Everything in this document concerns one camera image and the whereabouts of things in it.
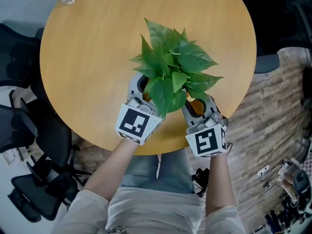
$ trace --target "potted plant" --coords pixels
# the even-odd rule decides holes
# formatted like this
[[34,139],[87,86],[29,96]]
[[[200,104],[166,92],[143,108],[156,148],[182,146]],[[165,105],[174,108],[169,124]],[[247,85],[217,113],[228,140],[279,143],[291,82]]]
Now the potted plant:
[[167,113],[183,107],[186,93],[192,98],[204,100],[206,91],[222,77],[202,73],[217,65],[196,41],[189,41],[185,29],[180,34],[145,19],[149,29],[152,48],[142,37],[142,54],[131,61],[140,64],[134,70],[149,78],[144,93],[148,94],[159,113],[165,118]]

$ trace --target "round wooden table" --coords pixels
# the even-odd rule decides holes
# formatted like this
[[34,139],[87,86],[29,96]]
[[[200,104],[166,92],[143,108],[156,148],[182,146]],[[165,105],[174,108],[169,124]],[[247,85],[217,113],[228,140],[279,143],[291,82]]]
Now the round wooden table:
[[[62,120],[87,141],[112,150],[121,141],[114,127],[141,53],[144,17],[186,28],[217,63],[206,73],[224,77],[208,91],[230,117],[253,77],[254,27],[242,0],[76,0],[60,1],[46,24],[40,53],[46,93]],[[172,152],[188,145],[181,110],[167,115],[137,155]]]

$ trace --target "wooden floor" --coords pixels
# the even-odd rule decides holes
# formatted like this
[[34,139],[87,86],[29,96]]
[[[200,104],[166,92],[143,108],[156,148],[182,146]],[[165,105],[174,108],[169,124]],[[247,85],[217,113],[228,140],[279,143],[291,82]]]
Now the wooden floor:
[[[302,72],[311,62],[310,54],[305,49],[292,48],[280,51],[279,57],[281,64],[277,70],[254,75],[244,100],[230,118],[227,141],[233,143],[233,148],[228,161],[235,196],[289,136],[289,140],[272,155],[269,165],[275,167],[283,158],[291,157],[302,161],[305,156],[302,128],[310,115],[301,109],[300,99]],[[75,139],[82,147],[77,153],[77,168],[93,171],[109,155],[108,151],[79,137]],[[209,167],[209,158],[195,158],[189,148],[186,151],[194,171]],[[279,208],[283,191],[276,178],[277,173],[272,176],[273,186],[265,189],[264,182],[256,177],[241,192],[238,211],[247,233],[265,223],[266,212]]]

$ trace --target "black chair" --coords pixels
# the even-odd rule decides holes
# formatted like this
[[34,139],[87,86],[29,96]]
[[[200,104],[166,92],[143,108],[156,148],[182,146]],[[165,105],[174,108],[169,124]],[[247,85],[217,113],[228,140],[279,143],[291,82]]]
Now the black chair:
[[262,57],[260,63],[257,59],[255,73],[266,73],[279,67],[276,53],[282,48],[312,49],[312,0],[243,2],[253,21],[257,56]]
[[22,110],[0,105],[0,153],[31,145],[35,136],[21,119]]
[[[51,171],[59,175],[50,181]],[[61,203],[69,206],[78,192],[70,174],[50,160],[42,159],[36,163],[32,174],[14,177],[11,182],[14,189],[8,197],[31,222],[40,221],[41,216],[54,220]]]
[[29,87],[39,51],[38,38],[20,35],[0,24],[0,86]]
[[79,176],[91,175],[91,173],[74,168],[75,151],[79,150],[79,147],[72,146],[72,133],[69,127],[38,99],[26,104],[21,98],[20,106],[21,119],[36,137],[37,145],[45,153],[43,159],[49,157],[53,163],[64,168],[78,183],[84,185]]

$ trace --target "forearm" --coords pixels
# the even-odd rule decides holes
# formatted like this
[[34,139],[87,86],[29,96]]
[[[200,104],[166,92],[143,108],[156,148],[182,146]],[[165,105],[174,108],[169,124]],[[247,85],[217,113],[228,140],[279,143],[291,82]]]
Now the forearm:
[[117,191],[136,149],[137,144],[122,140],[88,179],[83,189],[90,190],[110,201]]
[[206,200],[206,216],[225,206],[234,205],[234,195],[226,154],[211,158]]

